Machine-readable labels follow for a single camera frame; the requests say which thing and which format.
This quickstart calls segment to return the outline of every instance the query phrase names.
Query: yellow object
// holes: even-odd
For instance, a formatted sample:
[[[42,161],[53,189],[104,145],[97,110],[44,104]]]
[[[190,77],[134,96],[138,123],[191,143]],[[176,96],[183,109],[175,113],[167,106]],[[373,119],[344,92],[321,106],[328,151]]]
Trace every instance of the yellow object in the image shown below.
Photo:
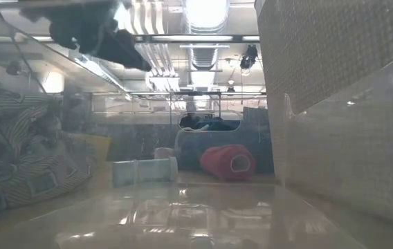
[[[74,134],[74,136],[86,140],[95,147],[95,157],[99,163],[106,161],[107,152],[111,146],[112,139],[103,136],[93,136],[86,134]]]

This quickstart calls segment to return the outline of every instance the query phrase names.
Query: transparent wall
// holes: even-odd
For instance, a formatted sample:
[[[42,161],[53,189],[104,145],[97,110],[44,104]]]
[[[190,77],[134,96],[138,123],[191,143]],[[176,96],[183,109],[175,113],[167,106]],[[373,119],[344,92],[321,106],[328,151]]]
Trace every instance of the transparent wall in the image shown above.
[[[216,174],[203,173],[201,161],[206,150],[230,145],[247,151],[250,161],[253,160],[253,173],[273,175],[264,94],[128,94],[119,82],[97,71],[92,60],[84,61],[78,51],[47,42],[50,37],[38,35],[47,35],[50,24],[44,19],[34,22],[23,18],[22,3],[0,3],[3,245],[76,248],[79,244],[71,239],[106,234],[115,225],[130,234],[143,234],[146,240],[137,242],[143,246],[156,243],[156,238],[152,238],[155,231],[170,234],[184,231],[175,244],[229,244],[228,238],[234,238],[236,233],[226,229],[250,230],[247,217],[268,218],[268,203],[262,202],[261,197],[251,198],[250,205],[231,212],[230,204],[217,207],[217,201],[210,196],[209,201],[198,199],[200,192],[206,195],[213,189],[187,191],[176,183],[188,182],[181,172],[190,172],[192,179],[200,176],[203,181],[224,181]],[[190,116],[196,117],[192,121],[195,126],[184,123]],[[141,192],[142,184],[126,185],[126,189],[115,187],[117,172],[113,162],[136,161],[137,165],[162,162],[164,158],[158,158],[161,150],[167,150],[167,158],[176,161],[179,172],[176,178],[160,178],[164,186]],[[142,167],[137,166],[137,177],[157,174],[155,167],[144,168],[142,172]],[[126,173],[121,176],[135,177]],[[145,178],[152,182],[154,176]],[[225,189],[215,191],[220,191],[220,196],[231,193]],[[123,196],[114,198],[120,193]],[[107,197],[96,203],[91,201],[97,196]],[[198,202],[204,207],[195,208]],[[106,207],[97,208],[98,203]],[[84,204],[92,208],[90,212],[83,210]],[[115,212],[110,211],[116,205]],[[68,211],[40,219],[51,212],[70,210],[70,206],[75,206],[73,210],[78,216]],[[37,228],[41,225],[44,231]],[[217,231],[209,229],[222,230],[220,239],[214,238]],[[259,234],[251,235],[252,239],[244,237],[234,244],[255,245],[253,241],[265,239],[269,225],[261,225],[260,229]],[[121,242],[114,239],[108,242]]]

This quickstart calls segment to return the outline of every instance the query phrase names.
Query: pipe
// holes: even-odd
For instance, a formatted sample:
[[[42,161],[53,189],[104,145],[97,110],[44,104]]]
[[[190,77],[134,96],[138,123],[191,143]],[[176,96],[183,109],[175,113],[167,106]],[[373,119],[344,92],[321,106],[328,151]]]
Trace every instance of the pipe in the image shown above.
[[[145,51],[151,58],[151,62],[154,64],[156,70],[158,71],[159,75],[164,75],[163,69],[161,68],[160,64],[158,63],[158,60],[156,59],[155,52],[154,52],[154,45],[152,44],[146,44],[145,45]]]
[[[169,76],[170,75],[170,68],[169,68],[169,65],[167,64],[167,61],[165,59],[164,51],[161,49],[161,44],[155,44],[154,48],[156,49],[156,53],[160,57],[160,61],[163,64],[164,75]]]
[[[202,96],[202,95],[267,95],[266,92],[219,92],[219,91],[179,91],[179,92],[173,92],[173,93],[165,93],[162,91],[156,91],[156,92],[143,92],[143,91],[128,91],[127,93],[131,95],[170,95],[172,94],[173,96],[175,95],[188,95],[188,96]]]
[[[148,45],[149,44],[137,44],[137,46],[135,46],[135,49],[141,54],[141,56],[144,57],[145,60],[150,62],[150,66],[152,67],[151,72],[154,75],[159,75],[160,71],[158,71],[158,68],[155,66],[154,59],[152,58],[151,54],[147,53],[146,46]]]
[[[155,21],[156,32],[158,34],[165,34],[164,27],[163,27],[163,2],[156,1],[154,5],[156,11],[156,21]],[[171,76],[175,76],[176,75],[175,68],[172,62],[172,58],[170,57],[167,44],[159,44],[158,49],[160,51],[160,56],[163,56],[163,59],[165,60],[165,65],[163,63],[164,67],[167,68]]]
[[[230,48],[230,45],[221,45],[221,44],[185,44],[180,45],[180,48]]]
[[[18,44],[25,44],[29,41],[38,41],[42,44],[54,44],[55,42],[48,35],[31,35],[26,34],[22,30],[23,36],[17,36],[16,42]],[[188,46],[194,44],[195,46],[203,46],[208,44],[259,44],[258,35],[195,35],[195,34],[175,34],[175,35],[137,35],[136,32],[130,32],[135,34],[136,44],[183,44]],[[0,35],[0,44],[11,44],[12,40],[9,36]]]

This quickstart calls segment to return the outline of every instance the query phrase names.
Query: ceiling light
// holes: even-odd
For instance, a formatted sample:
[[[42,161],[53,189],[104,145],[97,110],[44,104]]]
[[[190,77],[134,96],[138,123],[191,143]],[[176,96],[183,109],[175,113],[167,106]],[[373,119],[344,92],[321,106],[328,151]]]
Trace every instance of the ceiling light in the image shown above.
[[[36,39],[39,42],[53,42],[53,39],[50,36],[34,36],[33,39]]]
[[[236,92],[236,93],[228,93],[228,92],[221,92],[222,95],[263,95],[265,93],[262,92]]]
[[[58,72],[48,72],[42,85],[47,93],[61,93],[64,91],[64,76]]]
[[[241,69],[241,75],[243,75],[243,76],[249,76],[249,75],[250,75],[250,68]]]
[[[180,45],[180,48],[230,48],[230,46],[221,44],[188,44]]]
[[[186,0],[188,23],[195,27],[211,28],[222,24],[227,17],[227,0]]]
[[[209,87],[215,79],[215,73],[213,72],[193,72],[190,73],[192,83],[194,86]]]
[[[191,42],[229,42],[233,40],[231,35],[154,35],[152,37],[153,42],[172,42],[172,41],[191,41]]]
[[[132,95],[170,95],[168,92],[138,92],[138,91],[132,91],[129,92]]]
[[[197,108],[206,108],[208,105],[209,95],[194,96],[195,105]]]
[[[255,8],[254,3],[231,3],[230,8]]]
[[[235,89],[233,88],[233,86],[229,86],[228,88],[227,88],[227,92],[228,93],[234,93],[235,92]]]
[[[243,41],[245,42],[259,42],[259,35],[248,35],[243,36]]]

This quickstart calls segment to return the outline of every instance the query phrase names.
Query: ceiling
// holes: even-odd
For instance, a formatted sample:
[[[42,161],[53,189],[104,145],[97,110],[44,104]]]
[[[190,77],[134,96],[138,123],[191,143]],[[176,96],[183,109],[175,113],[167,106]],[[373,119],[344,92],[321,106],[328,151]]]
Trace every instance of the ceiling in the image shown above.
[[[228,13],[228,20],[224,34],[227,35],[257,35],[257,18],[256,12],[253,8],[253,0],[230,0],[230,8]],[[163,8],[163,27],[168,34],[184,34],[185,24],[182,20],[183,13],[181,9],[181,0],[164,0]],[[24,31],[31,35],[48,35],[49,22],[46,19],[40,19],[37,23],[32,23],[29,20],[19,15],[18,8],[5,8],[1,10],[5,20],[12,26]],[[8,30],[0,27],[0,35],[7,35]],[[188,66],[188,53],[186,49],[180,48],[179,44],[168,44],[168,51],[172,59],[175,71],[179,74],[179,86],[187,86],[190,82],[189,79],[189,66]],[[262,70],[261,51],[259,45],[257,46],[259,52],[259,61],[252,67],[250,75],[247,77],[241,76],[239,67],[232,67],[232,64],[227,63],[226,59],[238,60],[241,55],[245,53],[247,44],[229,44],[229,48],[220,49],[219,60],[216,72],[214,85],[225,87],[228,85],[228,80],[235,81],[235,88],[241,88],[242,91],[261,91],[264,90],[264,74]],[[80,79],[82,86],[88,88],[87,91],[111,91],[115,86],[104,86],[104,82],[98,84],[95,75],[90,72],[85,73],[81,66],[73,65],[71,61],[60,58],[68,57],[69,52],[57,45],[49,46],[55,49],[58,53],[53,54],[50,51],[45,51],[49,47],[41,47],[35,44],[26,44],[21,46],[24,52],[28,55],[34,55],[31,58],[31,66],[34,71],[47,71],[51,67],[58,68],[59,71],[64,71],[67,75],[71,76],[73,80]],[[8,50],[13,50],[12,45],[0,45],[1,54],[8,54]],[[127,69],[124,66],[114,64],[111,62],[102,62],[101,65],[107,67],[111,74],[115,75],[126,89],[136,91],[133,85],[141,86],[145,80],[145,73],[142,71]]]

